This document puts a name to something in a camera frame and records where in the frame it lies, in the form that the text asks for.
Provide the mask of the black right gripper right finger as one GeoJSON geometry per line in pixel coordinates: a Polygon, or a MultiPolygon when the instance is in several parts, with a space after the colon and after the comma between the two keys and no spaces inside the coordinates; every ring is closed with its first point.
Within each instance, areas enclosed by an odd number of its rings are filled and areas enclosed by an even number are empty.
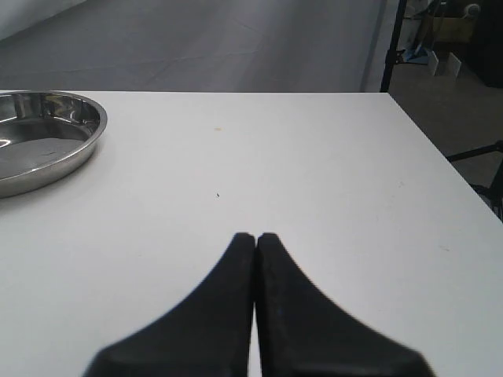
{"type": "Polygon", "coordinates": [[[255,316],[264,376],[432,376],[423,356],[327,298],[279,237],[256,247],[255,316]]]}

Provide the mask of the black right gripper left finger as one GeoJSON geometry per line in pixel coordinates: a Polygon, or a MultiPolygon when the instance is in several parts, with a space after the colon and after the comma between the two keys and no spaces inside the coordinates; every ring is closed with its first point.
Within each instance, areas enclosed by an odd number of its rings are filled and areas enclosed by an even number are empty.
{"type": "Polygon", "coordinates": [[[246,376],[255,239],[236,234],[205,279],[170,312],[105,347],[87,376],[246,376]]]}

